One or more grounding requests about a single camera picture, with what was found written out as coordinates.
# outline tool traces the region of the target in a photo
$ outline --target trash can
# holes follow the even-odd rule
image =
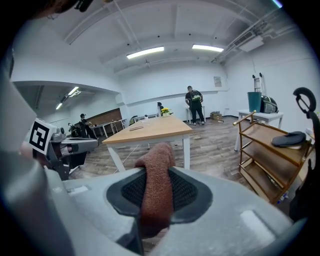
[[[249,111],[260,113],[261,108],[261,92],[248,92]]]

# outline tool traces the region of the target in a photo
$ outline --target person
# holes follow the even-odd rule
[[[86,119],[85,119],[85,114],[81,114],[80,115],[80,118],[81,118],[81,135],[83,138],[87,138],[87,136],[90,136],[91,139],[97,139],[97,137],[95,136],[94,132],[91,130],[90,128],[90,125],[92,125],[91,122],[88,122]]]
[[[204,97],[202,94],[197,91],[193,90],[191,86],[188,86],[188,93],[185,95],[185,102],[188,104],[190,111],[192,113],[192,123],[194,126],[196,126],[196,118],[197,118],[197,112],[199,114],[199,117],[201,119],[201,123],[204,126],[205,125],[205,119],[204,115],[202,114],[202,105],[201,102],[204,101]]]

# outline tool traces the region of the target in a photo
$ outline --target shelf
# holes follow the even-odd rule
[[[241,150],[261,165],[281,187],[285,187],[294,175],[297,175],[297,166],[255,141]]]
[[[286,135],[287,132],[269,125],[263,125],[259,123],[252,124],[247,129],[240,132],[240,134],[263,145],[273,153],[287,159],[295,166],[300,166],[301,160],[308,146],[308,143],[305,142],[299,150],[284,147],[275,147],[271,144],[272,139],[274,137]]]
[[[281,189],[277,187],[252,159],[241,165],[240,173],[249,182],[256,193],[270,203],[281,194]]]

